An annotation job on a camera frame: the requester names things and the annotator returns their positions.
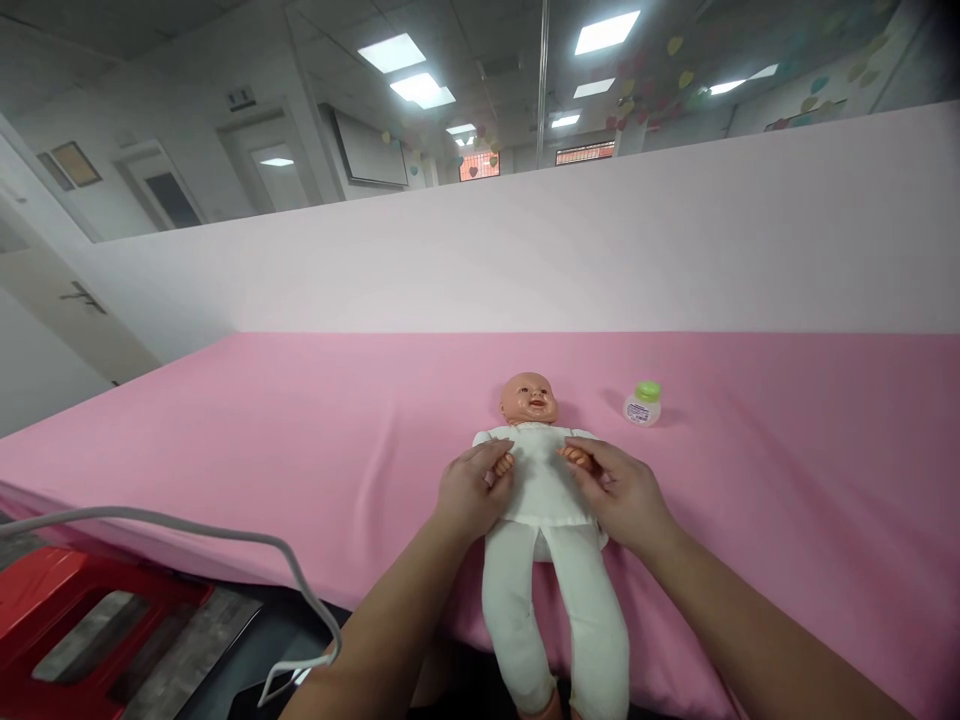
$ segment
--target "doll leg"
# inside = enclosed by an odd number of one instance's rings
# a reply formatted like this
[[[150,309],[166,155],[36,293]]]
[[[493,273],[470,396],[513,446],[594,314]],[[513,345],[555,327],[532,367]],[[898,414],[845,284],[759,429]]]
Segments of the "doll leg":
[[[483,619],[513,703],[540,713],[556,682],[533,614],[533,546],[539,528],[501,520],[487,534],[483,561]]]
[[[630,643],[595,525],[545,527],[572,638],[570,705],[583,720],[623,720],[630,708]]]

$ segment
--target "white cable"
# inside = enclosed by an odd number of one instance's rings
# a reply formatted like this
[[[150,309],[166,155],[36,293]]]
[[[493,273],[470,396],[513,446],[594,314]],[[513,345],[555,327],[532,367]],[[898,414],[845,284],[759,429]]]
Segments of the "white cable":
[[[300,563],[297,562],[297,556],[294,555],[291,547],[285,541],[278,537],[274,537],[273,535],[243,532],[241,530],[227,530],[225,528],[218,528],[212,525],[203,525],[202,523],[183,520],[181,518],[173,517],[172,515],[164,515],[163,513],[153,512],[151,510],[140,510],[138,508],[123,506],[107,506],[81,508],[79,510],[67,510],[66,512],[41,515],[39,517],[30,518],[29,520],[18,520],[17,522],[6,523],[5,525],[0,525],[0,538],[9,537],[18,533],[32,532],[49,525],[61,525],[64,523],[76,522],[77,520],[94,520],[97,518],[122,518],[124,520],[139,520],[141,522],[150,523],[151,525],[160,525],[162,527],[170,528],[171,530],[181,530],[193,535],[206,535],[208,537],[222,538],[224,540],[242,540],[244,542],[255,542],[263,545],[270,545],[283,553],[283,557],[286,559],[287,564],[290,566],[290,571],[293,573],[293,578],[297,581],[297,586],[300,588],[300,593],[303,595],[303,599],[306,600],[307,605],[309,605],[310,608],[320,616],[320,619],[323,620],[323,624],[327,626],[327,629],[330,630],[330,634],[333,635],[333,650],[329,653],[321,655],[318,658],[313,658],[312,660],[284,660],[278,662],[276,665],[270,668],[270,672],[267,674],[267,681],[263,685],[263,692],[260,694],[260,701],[257,703],[257,707],[263,707],[266,703],[270,702],[273,700],[273,698],[277,697],[277,695],[290,687],[290,685],[294,683],[299,673],[294,672],[293,677],[287,683],[285,683],[283,687],[271,693],[269,692],[270,685],[273,683],[277,675],[287,672],[288,670],[306,670],[323,665],[332,665],[337,659],[337,656],[340,654],[342,639],[340,637],[340,626],[337,625],[336,618],[333,617],[326,605],[320,602],[320,600],[317,599],[317,597],[313,594],[313,591],[310,590],[310,586],[307,584],[307,579],[303,575],[303,570],[300,569]]]

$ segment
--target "pink mattress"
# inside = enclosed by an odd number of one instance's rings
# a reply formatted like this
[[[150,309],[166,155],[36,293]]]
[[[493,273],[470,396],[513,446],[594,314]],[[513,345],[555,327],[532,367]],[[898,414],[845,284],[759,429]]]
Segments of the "pink mattress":
[[[917,717],[960,673],[960,338],[880,335],[240,334],[0,440],[18,516],[134,505],[281,535],[317,594],[355,607],[430,513],[444,465],[500,424],[499,384],[536,370],[561,422],[647,460],[681,522]],[[659,427],[620,415],[664,387]],[[172,567],[291,584],[270,549],[136,523],[82,532]],[[489,647],[482,550],[447,623]],[[634,558],[604,552],[630,630],[634,702],[733,716],[691,631]],[[552,662],[569,627],[548,566]]]

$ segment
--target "white doll outfit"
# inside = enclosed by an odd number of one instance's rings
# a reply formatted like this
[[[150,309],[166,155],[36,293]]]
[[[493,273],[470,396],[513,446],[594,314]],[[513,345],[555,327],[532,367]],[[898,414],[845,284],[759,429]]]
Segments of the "white doll outfit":
[[[627,627],[600,549],[597,525],[557,450],[583,430],[520,423],[477,433],[473,444],[513,440],[514,495],[487,534],[483,617],[500,674],[517,709],[535,715],[555,681],[533,610],[533,563],[553,562],[570,617],[571,704],[583,720],[623,720],[630,703]]]

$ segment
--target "red stool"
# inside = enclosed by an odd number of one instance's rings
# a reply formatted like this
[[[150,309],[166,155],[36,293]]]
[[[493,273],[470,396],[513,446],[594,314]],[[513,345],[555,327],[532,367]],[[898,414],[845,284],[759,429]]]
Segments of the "red stool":
[[[150,602],[146,615],[90,675],[72,685],[36,680],[33,669],[114,590]],[[199,607],[213,588],[156,570],[63,548],[42,548],[0,573],[0,717],[11,720],[117,720],[107,696],[163,620],[183,604]]]

